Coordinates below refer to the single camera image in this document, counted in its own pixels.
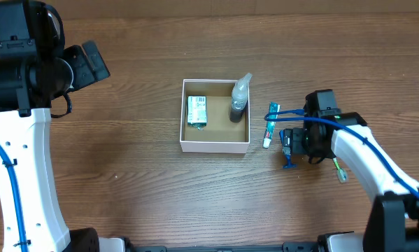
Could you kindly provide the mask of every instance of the white box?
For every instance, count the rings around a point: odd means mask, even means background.
[[[231,93],[237,80],[183,80],[180,144],[183,152],[246,153],[250,145],[250,93],[241,122],[229,120]],[[187,125],[187,97],[206,96],[208,124],[203,130]]]

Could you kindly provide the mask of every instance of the clear bottle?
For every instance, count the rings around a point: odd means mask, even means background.
[[[253,75],[247,73],[243,78],[238,80],[232,89],[231,106],[229,107],[229,119],[233,123],[238,123],[242,119],[245,111],[246,103],[248,102],[248,89],[250,80]]]

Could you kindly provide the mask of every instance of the wooden table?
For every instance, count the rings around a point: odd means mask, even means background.
[[[329,160],[285,162],[278,137],[262,148],[269,102],[304,105],[332,88],[392,159],[419,180],[419,14],[282,15],[81,20],[69,45],[97,42],[111,77],[71,95],[53,120],[52,165],[70,229],[96,228],[138,245],[280,244],[364,231],[369,199]],[[184,78],[250,86],[246,155],[182,153]],[[65,108],[54,103],[54,112]],[[277,129],[300,125],[280,123]],[[3,224],[0,206],[0,250]]]

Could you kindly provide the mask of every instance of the blue cable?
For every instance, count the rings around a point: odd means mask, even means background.
[[[26,229],[24,228],[24,218],[22,217],[22,207],[20,199],[20,190],[18,189],[18,182],[16,180],[15,170],[12,162],[5,150],[0,145],[0,156],[3,163],[7,166],[8,176],[10,177],[10,184],[12,185],[13,202],[15,204],[16,221],[18,224],[18,233],[20,234],[21,251],[27,252]]]
[[[310,122],[317,122],[317,123],[325,123],[328,125],[332,125],[334,127],[337,127],[341,130],[345,130],[346,132],[348,132],[349,134],[353,135],[354,137],[357,137],[360,141],[362,141],[364,144],[366,144],[371,151],[374,152],[374,154],[376,154],[376,156],[378,157],[378,159],[383,163],[383,166],[385,166],[385,168],[388,170],[388,172],[391,174],[391,176],[397,181],[399,182],[403,187],[405,187],[405,189],[407,189],[411,194],[414,195],[414,197],[416,197],[419,200],[419,192],[412,188],[409,184],[407,184],[402,178],[400,178],[396,172],[394,171],[394,169],[391,167],[390,163],[388,163],[388,161],[386,160],[386,158],[382,155],[382,153],[372,144],[368,141],[367,138],[364,138],[363,136],[361,136],[360,134],[358,134],[357,132],[355,132],[354,130],[341,125],[337,122],[331,121],[331,120],[326,120],[326,119],[322,119],[322,118],[312,118],[312,117],[300,117],[300,118],[277,118],[277,119],[273,119],[273,118],[269,118],[269,116],[275,116],[275,115],[282,115],[282,114],[286,114],[286,113],[293,113],[292,111],[281,111],[281,112],[272,112],[272,113],[268,113],[265,116],[265,120],[269,121],[269,122],[290,122],[290,121],[310,121]]]

